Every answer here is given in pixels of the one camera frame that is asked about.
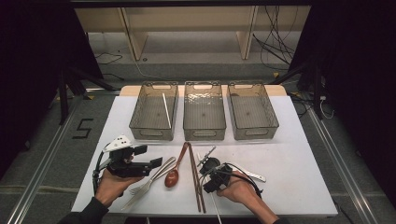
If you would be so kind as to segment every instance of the transparent storage container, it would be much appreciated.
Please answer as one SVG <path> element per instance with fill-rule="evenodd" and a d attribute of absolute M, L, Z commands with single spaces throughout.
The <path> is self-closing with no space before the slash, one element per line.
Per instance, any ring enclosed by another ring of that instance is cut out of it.
<path fill-rule="evenodd" d="M 224 140 L 224 104 L 219 81 L 187 81 L 184 91 L 186 141 Z"/>
<path fill-rule="evenodd" d="M 144 82 L 129 125 L 134 138 L 172 141 L 177 102 L 176 82 Z"/>
<path fill-rule="evenodd" d="M 232 81 L 227 96 L 235 140 L 274 137 L 279 123 L 261 81 Z"/>

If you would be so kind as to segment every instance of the wooden chopstick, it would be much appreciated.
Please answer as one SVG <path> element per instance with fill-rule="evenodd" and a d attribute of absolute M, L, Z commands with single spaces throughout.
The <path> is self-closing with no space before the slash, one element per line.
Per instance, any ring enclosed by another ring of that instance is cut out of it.
<path fill-rule="evenodd" d="M 196 196 L 197 203 L 198 203 L 198 211 L 201 212 L 201 205 L 200 205 L 200 202 L 199 202 L 199 201 L 201 201 L 203 212 L 206 213 L 204 196 L 202 195 L 202 192 L 200 190 L 198 190 L 200 184 L 199 184 L 197 166 L 195 165 L 194 154 L 192 153 L 192 147 L 191 147 L 190 142 L 185 142 L 183 147 L 189 147 L 190 160 L 191 160 L 191 169 L 192 169 L 192 177 L 193 177 L 193 180 L 194 180 L 195 196 Z"/>

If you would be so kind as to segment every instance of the white table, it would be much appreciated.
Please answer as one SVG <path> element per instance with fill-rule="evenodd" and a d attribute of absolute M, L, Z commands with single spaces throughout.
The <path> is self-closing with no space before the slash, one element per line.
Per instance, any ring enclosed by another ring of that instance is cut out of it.
<path fill-rule="evenodd" d="M 72 208 L 73 212 L 82 211 L 90 201 L 93 196 L 92 171 L 99 154 L 107 143 L 120 134 L 125 134 L 133 140 L 136 146 L 148 144 L 148 152 L 136 156 L 134 161 L 150 161 L 163 157 L 163 162 L 165 162 L 170 157 L 178 157 L 185 142 L 182 128 L 182 98 L 178 101 L 175 138 L 165 143 L 134 140 L 129 122 L 136 100 L 136 96 L 116 97 Z M 263 199 L 280 216 L 336 216 L 337 210 L 318 169 L 291 99 L 289 96 L 270 96 L 270 100 L 279 121 L 279 128 L 274 139 L 235 141 L 228 103 L 224 97 L 227 122 L 224 141 L 191 142 L 192 150 L 203 157 L 212 146 L 217 146 L 211 157 L 218 158 L 221 162 L 236 162 L 250 172 L 264 175 L 267 182 L 256 181 L 256 183 L 260 189 L 263 189 Z M 132 198 L 132 195 L 125 191 L 124 195 L 112 204 L 109 212 L 135 217 L 214 217 L 217 214 L 215 202 L 221 217 L 253 216 L 243 205 L 220 198 L 215 192 L 213 193 L 214 200 L 211 194 L 204 192 L 206 214 L 199 213 L 188 152 L 180 164 L 179 172 L 180 179 L 175 187 L 168 189 L 163 183 L 163 176 L 154 182 L 150 191 L 130 209 L 120 210 Z M 148 179 L 146 177 L 139 183 L 133 184 L 130 189 L 145 183 Z"/>

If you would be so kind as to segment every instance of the wooden spoon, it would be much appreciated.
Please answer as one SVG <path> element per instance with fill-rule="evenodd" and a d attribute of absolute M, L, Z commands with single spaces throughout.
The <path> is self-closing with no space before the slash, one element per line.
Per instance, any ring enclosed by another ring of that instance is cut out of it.
<path fill-rule="evenodd" d="M 165 186 L 172 188 L 178 181 L 178 166 L 180 165 L 181 159 L 183 159 L 184 153 L 187 150 L 187 146 L 183 145 L 180 155 L 178 156 L 175 167 L 166 175 Z"/>

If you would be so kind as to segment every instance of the black sleeve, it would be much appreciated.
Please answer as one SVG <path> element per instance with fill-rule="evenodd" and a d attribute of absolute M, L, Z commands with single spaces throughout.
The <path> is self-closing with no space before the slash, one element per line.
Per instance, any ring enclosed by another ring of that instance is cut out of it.
<path fill-rule="evenodd" d="M 280 218 L 274 222 L 274 224 L 290 224 L 289 221 L 285 218 Z"/>
<path fill-rule="evenodd" d="M 96 224 L 101 223 L 108 209 L 92 197 L 90 203 L 80 213 L 69 213 L 58 224 Z"/>

